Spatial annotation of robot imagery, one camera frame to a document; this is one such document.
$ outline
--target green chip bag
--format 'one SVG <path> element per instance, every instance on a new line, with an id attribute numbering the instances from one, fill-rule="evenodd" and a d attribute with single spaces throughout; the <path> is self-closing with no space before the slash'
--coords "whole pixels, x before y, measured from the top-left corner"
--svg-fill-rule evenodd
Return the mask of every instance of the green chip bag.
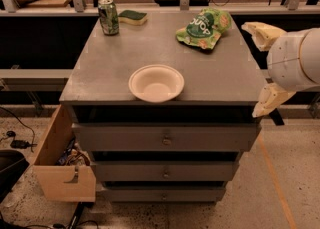
<path id="1" fill-rule="evenodd" d="M 178 41 L 202 49 L 213 49 L 221 34 L 231 26 L 228 12 L 206 8 L 186 27 L 176 31 Z"/>

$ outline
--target concrete floor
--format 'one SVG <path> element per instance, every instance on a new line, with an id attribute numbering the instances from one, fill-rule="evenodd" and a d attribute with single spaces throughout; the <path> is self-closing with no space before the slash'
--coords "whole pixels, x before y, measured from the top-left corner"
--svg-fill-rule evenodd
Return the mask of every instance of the concrete floor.
<path id="1" fill-rule="evenodd" d="M 35 130 L 37 143 L 55 107 L 46 107 L 40 117 L 32 107 L 6 108 Z M 109 203 L 98 193 L 81 221 L 94 220 L 101 229 L 319 229 L 320 120 L 312 119 L 301 106 L 280 113 L 286 125 L 275 126 L 268 117 L 262 120 L 257 141 L 241 158 L 234 180 L 216 205 Z M 8 130 L 17 133 L 16 139 L 31 141 L 30 130 L 0 111 L 0 136 Z M 10 143 L 11 139 L 1 141 L 0 149 L 10 148 Z M 28 159 L 34 155 L 30 149 L 22 152 Z M 7 222 L 49 227 L 67 225 L 75 207 L 75 203 L 47 201 L 32 167 L 0 205 Z M 96 226 L 86 223 L 79 228 Z"/>

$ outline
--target white bowl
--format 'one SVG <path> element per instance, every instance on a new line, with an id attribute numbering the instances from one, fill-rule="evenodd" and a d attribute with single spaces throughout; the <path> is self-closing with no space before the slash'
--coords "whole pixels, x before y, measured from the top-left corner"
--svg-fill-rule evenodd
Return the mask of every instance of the white bowl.
<path id="1" fill-rule="evenodd" d="M 183 86 L 183 76 L 166 65 L 142 67 L 129 79 L 129 89 L 132 94 L 152 103 L 161 103 L 175 98 L 181 93 Z"/>

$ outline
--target can lid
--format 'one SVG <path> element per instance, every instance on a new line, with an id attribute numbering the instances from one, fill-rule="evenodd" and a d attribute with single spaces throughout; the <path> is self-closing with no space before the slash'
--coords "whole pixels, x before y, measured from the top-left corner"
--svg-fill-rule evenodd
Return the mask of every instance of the can lid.
<path id="1" fill-rule="evenodd" d="M 113 0 L 99 0 L 99 4 L 111 4 Z"/>

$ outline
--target sponge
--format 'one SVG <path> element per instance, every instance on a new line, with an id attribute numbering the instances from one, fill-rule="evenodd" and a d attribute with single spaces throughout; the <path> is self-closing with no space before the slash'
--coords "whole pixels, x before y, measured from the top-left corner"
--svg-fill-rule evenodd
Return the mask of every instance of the sponge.
<path id="1" fill-rule="evenodd" d="M 147 21 L 147 13 L 137 12 L 133 10 L 124 10 L 118 15 L 119 22 L 130 25 L 142 25 Z"/>

